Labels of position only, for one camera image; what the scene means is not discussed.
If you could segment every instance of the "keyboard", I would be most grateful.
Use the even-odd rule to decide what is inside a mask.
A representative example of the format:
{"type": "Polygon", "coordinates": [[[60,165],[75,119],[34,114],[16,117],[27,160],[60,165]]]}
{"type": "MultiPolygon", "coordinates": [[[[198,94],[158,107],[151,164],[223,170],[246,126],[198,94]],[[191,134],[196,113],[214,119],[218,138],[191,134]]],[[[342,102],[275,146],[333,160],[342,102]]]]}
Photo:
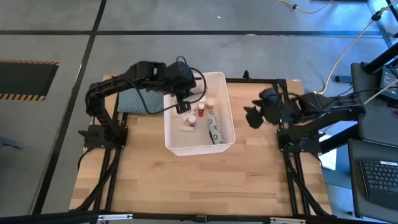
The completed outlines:
{"type": "Polygon", "coordinates": [[[398,210],[398,162],[360,160],[368,200],[398,210]]]}

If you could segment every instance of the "concrete floor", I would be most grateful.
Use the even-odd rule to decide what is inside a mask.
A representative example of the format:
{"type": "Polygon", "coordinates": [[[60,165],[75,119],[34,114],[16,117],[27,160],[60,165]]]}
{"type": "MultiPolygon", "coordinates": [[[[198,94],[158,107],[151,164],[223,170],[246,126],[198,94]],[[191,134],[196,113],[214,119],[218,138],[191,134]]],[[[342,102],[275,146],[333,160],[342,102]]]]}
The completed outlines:
{"type": "MultiPolygon", "coordinates": [[[[0,30],[91,30],[100,2],[2,0],[0,30]]],[[[296,3],[311,11],[325,2],[296,3]]],[[[383,0],[372,0],[372,4],[376,9],[386,5],[383,0]]],[[[382,24],[388,24],[388,30],[397,29],[394,18],[386,15],[383,19],[390,20],[385,19],[382,24]]],[[[365,3],[352,2],[334,2],[317,14],[307,15],[271,0],[108,0],[99,29],[361,31],[370,17],[365,3]]],[[[368,30],[379,29],[373,24],[368,30]]],[[[243,71],[249,70],[256,78],[301,79],[306,91],[314,91],[322,89],[331,67],[353,39],[272,35],[97,36],[43,212],[68,210],[83,145],[77,131],[86,129],[89,122],[83,95],[88,85],[101,80],[104,74],[124,72],[139,60],[169,64],[183,55],[203,72],[222,71],[228,77],[241,77],[243,71]]],[[[0,136],[24,141],[26,145],[21,151],[7,147],[0,150],[1,217],[25,215],[32,208],[87,41],[87,35],[0,35],[1,59],[60,62],[44,102],[0,101],[0,136]]],[[[334,75],[348,75],[350,63],[370,61],[386,49],[381,36],[364,36],[343,57],[334,75]]],[[[326,94],[336,95],[347,88],[348,84],[332,82],[326,94]]],[[[338,128],[329,131],[337,133],[338,128]]],[[[352,200],[350,203],[341,191],[344,189],[328,186],[332,210],[339,217],[350,218],[345,212],[353,209],[352,200]]]]}

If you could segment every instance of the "wooden tabletop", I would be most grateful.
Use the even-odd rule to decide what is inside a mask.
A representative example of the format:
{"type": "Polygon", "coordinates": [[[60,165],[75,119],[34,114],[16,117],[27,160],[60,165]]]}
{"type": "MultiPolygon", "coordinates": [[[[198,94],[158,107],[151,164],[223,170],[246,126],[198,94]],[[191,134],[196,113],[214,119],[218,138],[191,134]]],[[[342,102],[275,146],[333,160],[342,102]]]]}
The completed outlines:
{"type": "MultiPolygon", "coordinates": [[[[290,92],[303,93],[299,80],[287,80],[287,84],[290,92]]],[[[163,116],[129,115],[129,134],[121,153],[112,211],[291,216],[277,126],[263,124],[252,129],[243,110],[265,88],[271,85],[228,83],[236,142],[218,154],[175,156],[165,147],[163,116]]],[[[116,95],[107,97],[108,111],[113,111],[115,102],[116,95]]],[[[70,208],[79,206],[96,185],[103,156],[104,149],[94,149],[83,158],[70,208]]],[[[301,158],[306,186],[331,213],[318,160],[305,153],[301,158]]],[[[297,186],[296,196],[303,213],[297,186]]]]}

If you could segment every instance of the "white cable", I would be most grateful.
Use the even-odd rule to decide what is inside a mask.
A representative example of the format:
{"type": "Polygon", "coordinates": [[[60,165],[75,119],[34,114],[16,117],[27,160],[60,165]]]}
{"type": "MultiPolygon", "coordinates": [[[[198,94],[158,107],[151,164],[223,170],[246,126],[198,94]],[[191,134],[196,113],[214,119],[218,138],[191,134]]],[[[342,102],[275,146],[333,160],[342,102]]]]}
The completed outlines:
{"type": "Polygon", "coordinates": [[[377,97],[380,93],[384,92],[386,89],[390,88],[393,84],[397,83],[398,79],[396,79],[395,81],[393,81],[392,83],[390,83],[390,85],[384,87],[382,90],[378,91],[375,95],[373,95],[372,97],[370,97],[368,100],[365,101],[364,105],[366,103],[369,103],[371,100],[373,100],[375,97],[377,97]]]}
{"type": "MultiPolygon", "coordinates": [[[[398,1],[398,0],[395,0],[394,2],[392,2],[391,4],[389,4],[387,7],[382,8],[382,9],[380,10],[380,12],[379,12],[377,15],[378,15],[378,16],[381,16],[381,14],[382,14],[385,10],[389,9],[389,7],[390,7],[391,5],[393,5],[393,4],[394,4],[395,2],[397,2],[397,1],[398,1]]],[[[335,71],[335,68],[336,68],[337,64],[340,62],[340,60],[343,58],[343,56],[347,53],[347,51],[352,47],[352,45],[355,44],[355,42],[363,35],[363,33],[365,32],[365,30],[366,30],[373,22],[374,22],[374,21],[371,21],[371,22],[365,27],[365,29],[363,29],[362,32],[355,38],[355,40],[346,48],[346,50],[341,54],[340,58],[337,60],[337,62],[335,63],[335,65],[333,66],[333,68],[331,69],[331,71],[330,71],[330,73],[329,73],[328,79],[326,80],[325,87],[323,87],[323,90],[320,91],[320,92],[316,92],[316,91],[315,91],[316,94],[321,94],[321,95],[322,95],[322,94],[324,94],[324,93],[326,92],[326,89],[328,88],[328,84],[329,84],[329,81],[330,81],[330,78],[331,78],[331,74],[333,74],[333,72],[335,71]]]]}
{"type": "MultiPolygon", "coordinates": [[[[291,5],[291,6],[296,5],[296,4],[293,4],[293,3],[288,2],[288,1],[285,1],[285,0],[275,0],[275,1],[283,2],[283,3],[288,4],[288,5],[291,5]]],[[[328,4],[324,5],[322,8],[320,8],[320,9],[314,11],[314,12],[307,12],[307,11],[303,10],[302,8],[300,8],[298,5],[297,5],[296,9],[298,9],[298,10],[300,10],[300,11],[306,13],[306,14],[315,14],[315,13],[321,11],[322,9],[324,9],[325,7],[327,7],[331,2],[333,2],[333,0],[330,0],[330,1],[328,2],[328,4]]]]}

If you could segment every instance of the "white plastic bin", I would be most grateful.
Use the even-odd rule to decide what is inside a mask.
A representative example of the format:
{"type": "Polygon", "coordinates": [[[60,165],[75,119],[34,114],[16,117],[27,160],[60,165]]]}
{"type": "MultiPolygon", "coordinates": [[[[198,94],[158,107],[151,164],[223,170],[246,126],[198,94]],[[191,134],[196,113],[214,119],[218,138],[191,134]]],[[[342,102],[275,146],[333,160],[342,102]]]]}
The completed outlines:
{"type": "MultiPolygon", "coordinates": [[[[164,132],[165,145],[176,156],[191,156],[199,154],[209,154],[224,152],[235,142],[235,131],[232,120],[231,105],[229,104],[228,90],[225,82],[225,75],[222,72],[208,72],[203,74],[206,78],[208,92],[206,98],[214,98],[216,104],[214,112],[218,126],[221,127],[224,144],[214,145],[211,141],[208,128],[208,110],[205,109],[203,117],[198,117],[194,132],[179,131],[183,123],[183,114],[177,114],[175,109],[164,112],[164,132]]],[[[200,97],[194,95],[187,98],[187,101],[193,101],[200,97]]],[[[164,108],[176,103],[175,97],[164,96],[164,108]]]]}

